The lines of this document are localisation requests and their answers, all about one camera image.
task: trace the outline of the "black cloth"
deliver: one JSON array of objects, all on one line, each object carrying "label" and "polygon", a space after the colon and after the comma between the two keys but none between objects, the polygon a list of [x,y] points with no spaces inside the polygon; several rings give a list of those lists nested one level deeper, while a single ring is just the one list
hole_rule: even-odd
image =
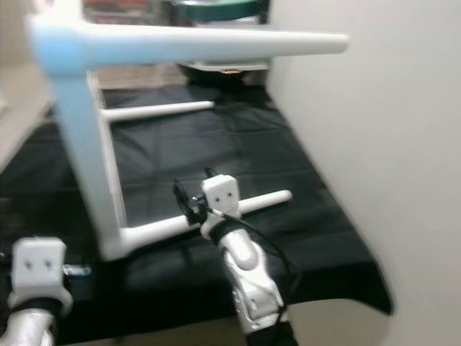
[{"label": "black cloth", "polygon": [[[115,123],[112,135],[129,226],[180,214],[173,179],[197,194],[204,167],[238,179],[241,197],[291,190],[293,200],[246,220],[303,274],[291,302],[348,298],[390,313],[380,269],[261,87],[200,86],[104,93],[107,107],[213,99],[216,108]],[[218,251],[198,231],[103,263],[55,124],[38,128],[1,175],[1,250],[23,236],[58,236],[67,263],[94,274],[70,280],[75,303],[59,343],[151,332],[234,314]],[[269,255],[282,295],[282,264]]]}]

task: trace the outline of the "cable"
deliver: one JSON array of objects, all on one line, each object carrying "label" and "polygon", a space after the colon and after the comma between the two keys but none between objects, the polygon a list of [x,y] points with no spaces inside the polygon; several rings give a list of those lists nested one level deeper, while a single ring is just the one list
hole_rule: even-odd
[{"label": "cable", "polygon": [[[266,243],[268,243],[270,245],[270,247],[273,248],[273,250],[275,250],[276,256],[279,257],[282,260],[283,266],[285,267],[285,271],[287,272],[287,274],[288,274],[288,276],[290,278],[290,287],[289,287],[288,297],[285,297],[286,299],[283,300],[283,304],[279,307],[278,317],[277,317],[277,320],[275,322],[275,328],[278,328],[278,326],[280,325],[280,320],[281,320],[284,312],[286,312],[287,307],[288,307],[288,304],[285,301],[290,301],[291,300],[292,295],[294,294],[294,292],[296,291],[297,286],[299,285],[299,282],[300,282],[300,279],[301,279],[300,272],[296,269],[296,266],[294,266],[288,260],[288,258],[285,256],[283,251],[279,248],[279,246],[277,244],[275,244],[270,238],[265,236],[262,232],[260,232],[257,228],[255,228],[253,225],[251,225],[250,223],[248,223],[246,221],[241,220],[240,218],[236,218],[234,216],[231,216],[231,215],[228,215],[226,213],[223,213],[222,211],[219,211],[219,210],[216,210],[216,209],[213,209],[213,208],[210,208],[210,207],[206,207],[206,209],[207,209],[207,211],[209,213],[212,213],[212,214],[214,214],[216,216],[220,216],[221,218],[224,218],[224,219],[226,219],[228,221],[237,223],[238,225],[244,227],[245,229],[248,229],[249,231],[253,231],[255,234],[260,236]],[[292,269],[290,268],[290,265],[295,268],[296,273],[294,273],[292,271]]]}]

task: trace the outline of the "floor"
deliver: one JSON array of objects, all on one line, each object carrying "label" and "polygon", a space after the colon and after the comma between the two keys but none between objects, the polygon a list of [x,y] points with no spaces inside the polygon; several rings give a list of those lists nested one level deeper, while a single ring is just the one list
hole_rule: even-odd
[{"label": "floor", "polygon": [[[290,319],[300,346],[378,346],[388,317],[363,304],[342,299],[314,301],[290,307]],[[244,346],[236,318],[219,319],[164,330],[73,346]]]}]

